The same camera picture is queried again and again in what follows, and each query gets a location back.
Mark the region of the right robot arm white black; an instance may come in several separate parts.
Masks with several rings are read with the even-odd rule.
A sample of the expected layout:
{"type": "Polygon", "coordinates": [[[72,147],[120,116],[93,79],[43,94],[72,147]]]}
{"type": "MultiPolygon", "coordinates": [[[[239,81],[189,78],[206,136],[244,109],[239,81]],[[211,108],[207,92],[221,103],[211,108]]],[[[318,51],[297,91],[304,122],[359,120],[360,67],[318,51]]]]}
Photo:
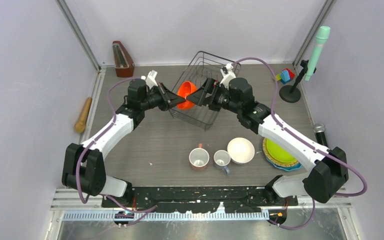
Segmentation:
{"type": "Polygon", "coordinates": [[[329,149],[311,141],[278,115],[272,115],[268,106],[255,100],[253,88],[245,78],[232,79],[228,87],[209,78],[186,100],[213,111],[225,109],[235,113],[243,127],[273,141],[306,169],[303,174],[278,175],[265,186],[265,198],[271,205],[299,195],[308,195],[325,204],[347,182],[348,170],[343,166],[345,152],[339,147],[329,149]]]}

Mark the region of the lime green plate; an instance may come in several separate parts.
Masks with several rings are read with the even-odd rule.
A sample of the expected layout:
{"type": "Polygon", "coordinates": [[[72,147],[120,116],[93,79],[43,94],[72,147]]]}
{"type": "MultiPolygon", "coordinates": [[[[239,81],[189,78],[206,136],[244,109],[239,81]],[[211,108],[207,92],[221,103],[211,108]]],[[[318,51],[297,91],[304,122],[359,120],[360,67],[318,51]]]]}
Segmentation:
{"type": "Polygon", "coordinates": [[[266,139],[266,148],[269,155],[279,163],[292,164],[297,162],[291,154],[268,138],[266,139]]]}

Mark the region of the orange bowl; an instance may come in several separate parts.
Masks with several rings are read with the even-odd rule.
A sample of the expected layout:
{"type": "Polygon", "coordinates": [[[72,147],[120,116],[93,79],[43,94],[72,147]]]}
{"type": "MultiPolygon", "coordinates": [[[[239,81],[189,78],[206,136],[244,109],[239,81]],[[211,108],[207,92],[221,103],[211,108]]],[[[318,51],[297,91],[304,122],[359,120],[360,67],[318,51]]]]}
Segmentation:
{"type": "MultiPolygon", "coordinates": [[[[197,90],[197,87],[194,83],[192,83],[191,81],[184,81],[178,91],[177,91],[177,95],[180,96],[180,97],[183,97],[184,99],[186,99],[186,97],[190,94],[192,94],[193,92],[195,92],[197,90]]],[[[183,103],[179,103],[177,105],[177,108],[179,110],[189,110],[189,109],[192,109],[195,107],[195,104],[191,101],[188,101],[186,100],[185,102],[183,103]]]]}

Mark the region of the black wire dish rack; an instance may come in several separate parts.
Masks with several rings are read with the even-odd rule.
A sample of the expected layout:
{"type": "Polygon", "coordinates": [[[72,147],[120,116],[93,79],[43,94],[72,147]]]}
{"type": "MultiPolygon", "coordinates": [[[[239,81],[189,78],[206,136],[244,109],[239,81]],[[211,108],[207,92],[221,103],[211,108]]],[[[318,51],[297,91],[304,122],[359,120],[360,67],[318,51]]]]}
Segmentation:
{"type": "MultiPolygon", "coordinates": [[[[216,81],[223,79],[221,69],[233,60],[214,55],[206,51],[198,51],[189,65],[185,67],[180,75],[172,92],[176,93],[183,82],[192,82],[197,88],[201,87],[208,78],[216,81]]],[[[193,106],[190,109],[179,109],[178,107],[169,110],[174,118],[178,118],[205,131],[212,127],[218,112],[208,109],[206,106],[193,106]]]]}

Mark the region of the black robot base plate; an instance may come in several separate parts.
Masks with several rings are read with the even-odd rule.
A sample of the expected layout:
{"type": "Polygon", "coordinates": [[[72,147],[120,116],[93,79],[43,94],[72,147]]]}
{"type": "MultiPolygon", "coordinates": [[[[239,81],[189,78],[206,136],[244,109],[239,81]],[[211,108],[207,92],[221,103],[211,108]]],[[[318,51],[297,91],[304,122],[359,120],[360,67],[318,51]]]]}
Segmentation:
{"type": "Polygon", "coordinates": [[[156,213],[214,213],[219,207],[226,213],[256,213],[260,207],[295,207],[298,200],[275,196],[262,186],[129,187],[124,196],[102,201],[104,208],[119,205],[138,211],[154,207],[156,213]]]}

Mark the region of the white bowl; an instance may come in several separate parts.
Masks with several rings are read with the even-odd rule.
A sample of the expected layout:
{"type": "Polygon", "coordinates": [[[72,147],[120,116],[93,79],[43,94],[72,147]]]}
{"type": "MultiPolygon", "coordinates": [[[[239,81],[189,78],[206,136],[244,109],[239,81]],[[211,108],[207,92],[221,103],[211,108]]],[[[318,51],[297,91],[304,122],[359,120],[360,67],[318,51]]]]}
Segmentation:
{"type": "Polygon", "coordinates": [[[255,156],[254,145],[246,138],[233,138],[227,145],[227,152],[235,164],[249,163],[255,156]]]}

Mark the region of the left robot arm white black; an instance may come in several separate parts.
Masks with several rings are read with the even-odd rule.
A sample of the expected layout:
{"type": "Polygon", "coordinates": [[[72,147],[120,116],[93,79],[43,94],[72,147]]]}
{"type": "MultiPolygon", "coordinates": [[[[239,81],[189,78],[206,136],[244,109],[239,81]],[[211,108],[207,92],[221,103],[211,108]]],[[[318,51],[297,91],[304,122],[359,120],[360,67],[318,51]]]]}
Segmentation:
{"type": "Polygon", "coordinates": [[[168,111],[186,100],[157,82],[149,86],[144,76],[123,79],[115,84],[128,82],[123,104],[115,109],[108,101],[112,118],[94,136],[81,144],[71,143],[65,151],[61,182],[77,190],[80,201],[86,204],[90,196],[109,195],[121,207],[133,202],[129,182],[106,174],[105,159],[119,141],[134,131],[145,118],[145,112],[154,108],[168,111]]]}

